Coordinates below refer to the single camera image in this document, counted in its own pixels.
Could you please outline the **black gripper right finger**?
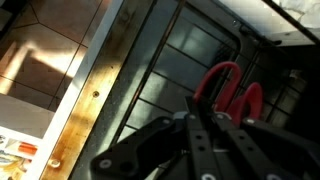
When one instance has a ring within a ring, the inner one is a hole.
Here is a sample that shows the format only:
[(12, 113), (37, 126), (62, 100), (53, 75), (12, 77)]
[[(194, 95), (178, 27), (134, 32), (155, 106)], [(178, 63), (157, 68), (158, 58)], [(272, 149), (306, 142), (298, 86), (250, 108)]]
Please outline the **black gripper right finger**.
[(227, 149), (214, 150), (222, 180), (320, 180), (317, 143), (252, 118), (236, 127), (222, 112), (213, 123)]

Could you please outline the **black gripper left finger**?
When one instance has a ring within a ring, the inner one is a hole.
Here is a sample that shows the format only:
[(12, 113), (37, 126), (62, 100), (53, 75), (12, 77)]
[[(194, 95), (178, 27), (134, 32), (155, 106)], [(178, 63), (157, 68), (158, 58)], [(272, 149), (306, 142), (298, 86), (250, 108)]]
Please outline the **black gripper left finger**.
[(186, 120), (160, 116), (94, 157), (92, 180), (144, 180), (186, 146)]

